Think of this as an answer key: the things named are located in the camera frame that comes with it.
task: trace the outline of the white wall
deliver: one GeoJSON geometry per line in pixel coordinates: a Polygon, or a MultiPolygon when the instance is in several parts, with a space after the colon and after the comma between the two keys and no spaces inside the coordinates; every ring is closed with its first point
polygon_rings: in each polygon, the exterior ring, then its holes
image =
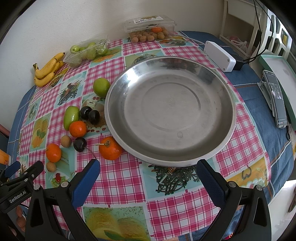
{"type": "Polygon", "coordinates": [[[127,37],[123,21],[165,14],[176,30],[218,36],[223,0],[37,0],[11,27],[0,45],[0,124],[11,129],[17,107],[33,86],[33,67],[97,33],[127,37]]]}

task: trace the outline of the bunch of bananas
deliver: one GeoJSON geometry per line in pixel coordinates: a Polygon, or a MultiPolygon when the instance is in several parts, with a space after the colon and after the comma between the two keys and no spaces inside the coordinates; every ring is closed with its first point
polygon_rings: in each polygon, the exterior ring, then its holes
{"type": "Polygon", "coordinates": [[[64,62],[61,60],[64,55],[65,53],[56,54],[42,69],[38,68],[37,63],[33,64],[33,68],[35,69],[35,85],[42,87],[53,79],[57,70],[64,65],[64,62]]]}

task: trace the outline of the blue gripper pad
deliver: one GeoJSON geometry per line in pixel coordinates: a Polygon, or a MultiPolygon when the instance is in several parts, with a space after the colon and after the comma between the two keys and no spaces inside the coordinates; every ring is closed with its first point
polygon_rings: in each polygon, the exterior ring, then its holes
{"type": "Polygon", "coordinates": [[[225,206],[226,192],[228,190],[225,179],[220,173],[215,172],[204,159],[197,162],[196,174],[204,185],[214,205],[223,208],[225,206]]]}
{"type": "Polygon", "coordinates": [[[100,162],[97,159],[91,159],[83,171],[77,173],[72,179],[72,181],[74,181],[76,176],[77,178],[80,178],[75,189],[72,190],[72,205],[75,209],[84,204],[91,188],[100,174],[100,170],[100,162]]]}
{"type": "Polygon", "coordinates": [[[9,167],[4,170],[4,176],[10,178],[13,174],[15,174],[20,169],[20,162],[15,161],[9,167]]]}

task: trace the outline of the bowl rim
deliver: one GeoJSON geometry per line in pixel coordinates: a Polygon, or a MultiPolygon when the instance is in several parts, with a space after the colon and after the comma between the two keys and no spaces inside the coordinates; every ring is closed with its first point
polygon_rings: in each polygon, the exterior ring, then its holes
{"type": "Polygon", "coordinates": [[[230,138],[234,132],[234,128],[236,125],[236,118],[237,118],[237,111],[236,111],[236,105],[235,102],[233,100],[233,97],[231,95],[231,89],[228,86],[227,83],[225,83],[221,77],[219,77],[214,71],[212,71],[210,68],[206,67],[205,65],[198,63],[196,61],[193,61],[191,59],[187,59],[187,58],[182,58],[182,57],[177,57],[177,56],[158,56],[158,57],[153,57],[153,58],[149,58],[143,61],[140,61],[132,66],[130,66],[129,68],[127,68],[124,72],[122,72],[116,79],[115,81],[112,83],[112,85],[109,88],[109,91],[107,93],[106,99],[105,99],[105,107],[104,107],[104,113],[105,113],[105,120],[107,123],[107,127],[111,133],[111,135],[113,136],[113,138],[117,141],[117,143],[124,149],[126,150],[128,153],[132,154],[133,156],[135,156],[136,158],[138,158],[141,161],[150,163],[150,164],[154,164],[154,165],[158,165],[158,166],[164,166],[164,167],[187,167],[187,166],[192,166],[195,165],[199,160],[201,159],[209,159],[211,157],[213,157],[214,155],[216,155],[219,151],[221,151],[226,144],[230,141],[230,138]],[[163,59],[163,58],[175,58],[175,59],[181,59],[181,60],[185,60],[185,61],[189,61],[192,63],[195,63],[197,65],[200,65],[204,68],[206,68],[207,70],[211,71],[220,81],[221,83],[225,86],[226,90],[227,90],[227,94],[229,96],[229,98],[231,99],[231,105],[232,105],[232,120],[231,120],[231,125],[230,125],[230,129],[226,135],[226,137],[224,138],[224,140],[216,147],[214,148],[212,151],[208,152],[205,155],[202,155],[200,157],[194,158],[194,159],[190,159],[190,160],[185,160],[185,161],[165,161],[165,160],[159,160],[159,159],[155,159],[155,158],[151,158],[148,156],[145,156],[143,154],[141,154],[140,152],[134,150],[133,148],[131,148],[130,146],[128,146],[123,140],[122,138],[117,134],[116,130],[113,128],[113,125],[111,123],[111,119],[109,116],[109,99],[110,99],[110,95],[112,93],[113,87],[115,86],[115,84],[120,80],[120,78],[125,75],[125,73],[132,67],[135,67],[138,64],[142,64],[144,62],[148,62],[151,60],[156,60],[156,59],[163,59]]]}

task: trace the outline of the white floor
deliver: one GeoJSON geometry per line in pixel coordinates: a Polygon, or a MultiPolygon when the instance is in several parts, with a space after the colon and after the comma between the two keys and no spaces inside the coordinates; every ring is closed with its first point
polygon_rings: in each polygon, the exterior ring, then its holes
{"type": "Polygon", "coordinates": [[[295,187],[296,180],[287,181],[268,205],[272,241],[276,241],[281,236],[296,212],[295,207],[292,212],[288,213],[289,206],[295,194],[295,187]]]}

